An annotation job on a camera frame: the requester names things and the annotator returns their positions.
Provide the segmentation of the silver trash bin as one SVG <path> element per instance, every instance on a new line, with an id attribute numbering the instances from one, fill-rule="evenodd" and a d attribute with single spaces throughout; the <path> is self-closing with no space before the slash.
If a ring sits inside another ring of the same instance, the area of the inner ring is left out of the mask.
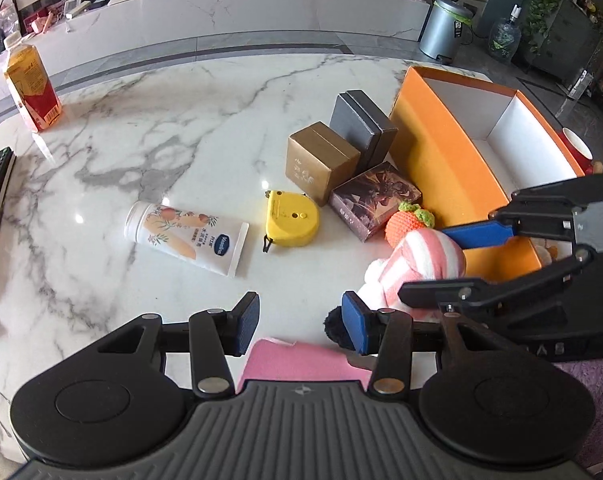
<path id="1" fill-rule="evenodd" d="M 450 65 L 462 43 L 464 28 L 471 27 L 473 12 L 458 2 L 434 0 L 419 47 L 423 54 Z"/>

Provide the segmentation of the grey metal box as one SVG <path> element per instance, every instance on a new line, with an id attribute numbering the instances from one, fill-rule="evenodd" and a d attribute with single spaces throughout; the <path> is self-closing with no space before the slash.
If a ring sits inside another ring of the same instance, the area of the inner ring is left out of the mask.
<path id="1" fill-rule="evenodd" d="M 360 152 L 356 174 L 383 162 L 398 132 L 388 116 L 362 90 L 338 94 L 330 128 Z"/>

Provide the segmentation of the orange juice carton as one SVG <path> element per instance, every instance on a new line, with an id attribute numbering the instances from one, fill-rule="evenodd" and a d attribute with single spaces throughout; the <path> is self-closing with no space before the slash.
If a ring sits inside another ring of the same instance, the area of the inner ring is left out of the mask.
<path id="1" fill-rule="evenodd" d="M 31 131 L 43 132 L 62 116 L 62 103 L 36 47 L 20 44 L 10 50 L 4 77 L 18 113 Z"/>

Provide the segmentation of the black white plush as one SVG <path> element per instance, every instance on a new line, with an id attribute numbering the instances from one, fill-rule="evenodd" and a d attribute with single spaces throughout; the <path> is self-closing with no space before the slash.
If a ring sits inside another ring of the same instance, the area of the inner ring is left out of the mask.
<path id="1" fill-rule="evenodd" d="M 355 350 L 341 315 L 341 306 L 334 308 L 324 318 L 324 332 L 327 338 L 335 342 L 339 348 Z"/>

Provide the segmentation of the white lotion tube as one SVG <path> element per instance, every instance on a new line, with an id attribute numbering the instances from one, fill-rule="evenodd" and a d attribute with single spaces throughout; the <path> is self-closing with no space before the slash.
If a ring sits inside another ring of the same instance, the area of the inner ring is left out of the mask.
<path id="1" fill-rule="evenodd" d="M 139 200 L 124 222 L 124 237 L 216 274 L 235 275 L 249 223 Z"/>

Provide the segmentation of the pink striped plush toy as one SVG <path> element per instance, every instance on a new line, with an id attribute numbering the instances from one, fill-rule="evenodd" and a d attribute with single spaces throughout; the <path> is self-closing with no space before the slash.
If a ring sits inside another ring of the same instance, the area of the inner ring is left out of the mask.
<path id="1" fill-rule="evenodd" d="M 466 258 L 452 238 L 434 229 L 418 229 L 408 232 L 387 259 L 370 263 L 357 294 L 371 310 L 391 308 L 408 312 L 417 321 L 434 322 L 433 311 L 402 304 L 401 286 L 463 278 L 465 272 Z"/>

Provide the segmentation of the orange cardboard box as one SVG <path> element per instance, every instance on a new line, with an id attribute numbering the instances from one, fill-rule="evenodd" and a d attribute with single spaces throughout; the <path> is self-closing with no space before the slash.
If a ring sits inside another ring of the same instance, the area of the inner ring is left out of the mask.
<path id="1" fill-rule="evenodd" d="M 583 174 L 530 99 L 492 82 L 412 66 L 390 119 L 389 154 L 439 229 L 485 220 L 520 188 Z"/>

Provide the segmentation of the water bottle jug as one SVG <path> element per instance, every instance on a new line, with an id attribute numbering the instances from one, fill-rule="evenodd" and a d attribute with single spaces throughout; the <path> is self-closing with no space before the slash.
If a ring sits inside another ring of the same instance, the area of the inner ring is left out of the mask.
<path id="1" fill-rule="evenodd" d="M 487 42 L 488 53 L 492 58 L 503 63 L 511 62 L 522 38 L 522 31 L 517 23 L 521 11 L 522 8 L 515 4 L 507 18 L 499 18 L 493 24 Z"/>

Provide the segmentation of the gold cardboard box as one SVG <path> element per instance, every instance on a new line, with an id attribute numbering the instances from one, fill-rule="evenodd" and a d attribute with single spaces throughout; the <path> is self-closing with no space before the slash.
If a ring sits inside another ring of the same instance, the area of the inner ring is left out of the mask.
<path id="1" fill-rule="evenodd" d="M 288 138 L 285 174 L 322 207 L 336 186 L 353 177 L 360 156 L 324 122 L 315 122 Z"/>

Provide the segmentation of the red ceramic mug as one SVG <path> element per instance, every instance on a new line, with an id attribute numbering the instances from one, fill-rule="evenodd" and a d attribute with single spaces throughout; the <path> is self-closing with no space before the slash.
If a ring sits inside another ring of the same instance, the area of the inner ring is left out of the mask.
<path id="1" fill-rule="evenodd" d="M 570 128 L 563 128 L 561 137 L 585 174 L 603 174 L 603 164 L 593 158 L 589 146 L 577 133 Z"/>

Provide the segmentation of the long white tv cabinet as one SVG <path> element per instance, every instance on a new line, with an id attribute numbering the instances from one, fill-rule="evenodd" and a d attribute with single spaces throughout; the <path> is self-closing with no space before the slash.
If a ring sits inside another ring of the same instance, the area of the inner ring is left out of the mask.
<path id="1" fill-rule="evenodd" d="M 131 0 L 31 39 L 62 90 L 95 78 L 251 50 L 346 52 L 419 39 L 422 0 Z"/>

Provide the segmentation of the yellow tape measure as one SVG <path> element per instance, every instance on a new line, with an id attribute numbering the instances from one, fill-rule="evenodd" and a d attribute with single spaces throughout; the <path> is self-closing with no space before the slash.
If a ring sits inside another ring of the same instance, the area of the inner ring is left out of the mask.
<path id="1" fill-rule="evenodd" d="M 281 190 L 266 191 L 266 224 L 262 252 L 272 245 L 303 247 L 315 239 L 320 227 L 320 211 L 306 194 Z"/>

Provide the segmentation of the pink notebook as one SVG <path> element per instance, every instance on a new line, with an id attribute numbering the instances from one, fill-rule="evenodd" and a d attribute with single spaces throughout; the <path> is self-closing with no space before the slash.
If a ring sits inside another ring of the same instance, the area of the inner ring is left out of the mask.
<path id="1" fill-rule="evenodd" d="M 237 390 L 248 380 L 270 382 L 333 382 L 359 380 L 365 388 L 371 370 L 351 365 L 347 356 L 337 350 L 315 344 L 278 339 L 259 339 L 250 349 Z"/>

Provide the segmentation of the purple fluffy sleeve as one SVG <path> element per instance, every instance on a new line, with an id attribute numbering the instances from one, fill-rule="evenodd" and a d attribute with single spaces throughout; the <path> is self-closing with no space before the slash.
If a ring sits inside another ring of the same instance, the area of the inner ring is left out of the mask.
<path id="1" fill-rule="evenodd" d="M 589 437 L 577 456 L 577 463 L 593 474 L 603 470 L 603 360 L 557 364 L 561 370 L 582 383 L 591 393 L 595 419 Z"/>

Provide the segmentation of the orange crochet carrot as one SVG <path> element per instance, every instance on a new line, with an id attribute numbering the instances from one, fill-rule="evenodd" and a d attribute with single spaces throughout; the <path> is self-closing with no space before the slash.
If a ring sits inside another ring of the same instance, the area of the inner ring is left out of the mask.
<path id="1" fill-rule="evenodd" d="M 432 212 L 418 203 L 402 202 L 385 226 L 385 240 L 395 249 L 408 232 L 434 229 L 436 218 Z"/>

